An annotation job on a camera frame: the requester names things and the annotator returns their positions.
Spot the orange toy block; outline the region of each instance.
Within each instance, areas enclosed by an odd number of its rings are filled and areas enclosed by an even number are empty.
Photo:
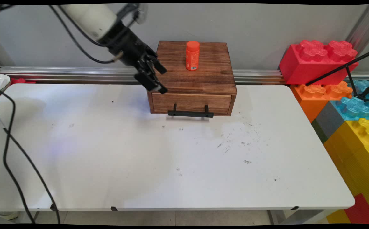
[[[318,116],[329,100],[341,100],[342,97],[351,98],[353,89],[342,81],[337,85],[291,85],[302,110],[310,123]]]

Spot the robotic arm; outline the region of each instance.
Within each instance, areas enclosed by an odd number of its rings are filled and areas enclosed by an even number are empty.
[[[105,4],[61,5],[60,8],[76,26],[107,47],[122,63],[135,67],[138,70],[135,79],[147,90],[159,91],[161,94],[167,92],[153,70],[155,67],[160,74],[167,71],[157,59],[158,55],[129,29],[134,21],[139,24],[145,21],[146,4],[129,3],[116,15]],[[133,19],[125,26],[122,19],[129,13],[132,13]]]

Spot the table leg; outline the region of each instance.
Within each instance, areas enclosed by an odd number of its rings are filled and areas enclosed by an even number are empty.
[[[325,218],[336,210],[297,210],[288,218],[283,210],[269,210],[269,215],[274,225],[286,224],[313,224]]]

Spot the wood grain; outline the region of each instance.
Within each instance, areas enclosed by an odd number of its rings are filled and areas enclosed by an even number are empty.
[[[215,115],[231,116],[237,88],[227,43],[200,42],[199,68],[196,71],[186,69],[186,43],[159,42],[158,59],[167,72],[157,72],[156,76],[168,93],[166,96],[157,92],[148,93],[151,113],[165,114],[177,103],[178,110],[204,111],[204,105],[208,105],[209,111]]]
[[[152,93],[154,112],[166,114],[173,110],[177,104],[177,110],[204,111],[204,106],[209,106],[209,112],[214,115],[227,115],[231,103],[231,95],[213,94],[175,94],[175,93]]]

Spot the black metal handle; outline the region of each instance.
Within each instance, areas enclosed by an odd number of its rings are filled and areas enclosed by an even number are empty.
[[[176,110],[177,104],[174,104],[173,110],[168,110],[167,115],[168,116],[187,116],[187,117],[201,117],[201,118],[212,118],[214,117],[213,112],[209,112],[209,106],[204,106],[204,112],[198,112],[198,111],[181,111]]]

